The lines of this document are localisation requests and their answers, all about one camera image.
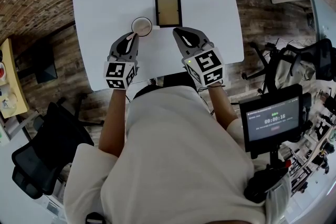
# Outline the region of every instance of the black monitor frame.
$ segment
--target black monitor frame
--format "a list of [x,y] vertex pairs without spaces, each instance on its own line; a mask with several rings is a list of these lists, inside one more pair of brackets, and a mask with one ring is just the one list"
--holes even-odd
[[[250,141],[248,126],[247,126],[247,112],[262,109],[271,105],[282,103],[284,101],[299,98],[299,126],[297,128],[273,135],[271,137],[263,138],[260,140]],[[294,84],[289,87],[279,89],[272,93],[266,93],[258,95],[256,97],[245,99],[239,102],[240,113],[242,115],[241,120],[243,122],[245,151],[251,152],[251,155],[258,155],[266,152],[270,152],[278,148],[278,146],[290,139],[292,136],[300,133],[301,126],[303,124],[302,118],[302,86]]]

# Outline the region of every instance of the cup rim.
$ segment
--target cup rim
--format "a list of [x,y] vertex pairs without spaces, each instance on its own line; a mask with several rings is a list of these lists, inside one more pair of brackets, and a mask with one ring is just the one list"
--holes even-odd
[[150,34],[150,32],[152,31],[152,29],[153,29],[153,24],[152,24],[152,21],[149,20],[147,17],[140,16],[140,17],[134,19],[134,21],[133,21],[132,24],[131,24],[131,30],[132,30],[132,32],[134,32],[134,30],[133,30],[133,24],[134,24],[134,22],[135,22],[137,19],[140,19],[140,18],[145,18],[145,19],[147,19],[147,20],[150,22],[150,24],[151,24],[151,30],[148,32],[148,34],[146,34],[146,35],[144,35],[144,36],[140,36],[139,34],[138,34],[138,36],[139,36],[139,37],[145,37],[145,36],[148,36],[148,35]]

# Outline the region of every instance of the white t-shirt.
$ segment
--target white t-shirt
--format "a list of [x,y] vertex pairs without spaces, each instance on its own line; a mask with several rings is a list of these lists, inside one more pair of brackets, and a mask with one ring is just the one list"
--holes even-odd
[[119,158],[78,146],[64,196],[69,224],[99,211],[112,224],[264,224],[264,203],[244,197],[268,155],[251,160],[243,128],[225,131],[190,87],[163,88],[129,106],[127,142]]

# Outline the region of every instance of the red object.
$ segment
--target red object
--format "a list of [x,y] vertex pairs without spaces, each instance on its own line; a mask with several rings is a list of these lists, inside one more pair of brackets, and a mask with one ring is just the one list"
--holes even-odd
[[290,159],[285,161],[285,167],[286,168],[289,168],[289,166],[291,166],[291,165],[292,165],[292,162],[290,161]]

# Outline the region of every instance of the forearm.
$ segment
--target forearm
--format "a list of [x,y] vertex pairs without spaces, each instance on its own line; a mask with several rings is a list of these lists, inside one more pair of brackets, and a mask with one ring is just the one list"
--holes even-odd
[[119,157],[125,144],[126,91],[114,90],[100,134],[98,148]]
[[219,82],[210,85],[208,90],[214,107],[216,120],[226,129],[229,124],[238,117],[223,88],[217,86],[220,86]]

